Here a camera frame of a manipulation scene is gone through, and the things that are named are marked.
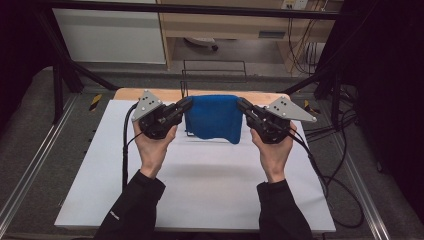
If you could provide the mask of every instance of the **blue towel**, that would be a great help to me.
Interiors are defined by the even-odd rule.
[[[186,131],[201,139],[224,138],[240,142],[242,112],[234,95],[190,96],[193,106],[185,112]]]

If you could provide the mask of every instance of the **electronic device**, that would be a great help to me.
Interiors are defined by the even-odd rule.
[[[191,108],[191,99],[182,98],[165,105],[149,90],[144,90],[134,111],[132,121],[138,121],[141,131],[151,139],[163,139],[172,126],[182,121],[183,113]]]
[[[267,144],[281,142],[289,135],[290,120],[316,122],[305,110],[297,106],[285,96],[281,96],[270,105],[259,107],[245,98],[237,101],[238,109],[246,115],[247,126],[256,130]]]

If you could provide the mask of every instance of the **cabinet door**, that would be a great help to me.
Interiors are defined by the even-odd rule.
[[[155,3],[155,0],[114,2]],[[165,63],[156,13],[55,9],[71,57],[81,62]]]

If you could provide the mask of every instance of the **black sleeve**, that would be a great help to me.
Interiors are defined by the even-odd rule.
[[[156,205],[164,190],[161,181],[137,171],[107,213],[94,239],[152,239]]]
[[[311,228],[297,207],[286,180],[261,183],[257,190],[261,202],[261,239],[313,239]]]

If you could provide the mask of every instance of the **tape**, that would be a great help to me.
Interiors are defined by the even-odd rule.
[[[93,101],[91,102],[90,108],[88,109],[88,111],[92,112],[94,110],[96,110],[97,104],[99,104],[100,99],[102,98],[101,94],[97,94],[94,98]]]

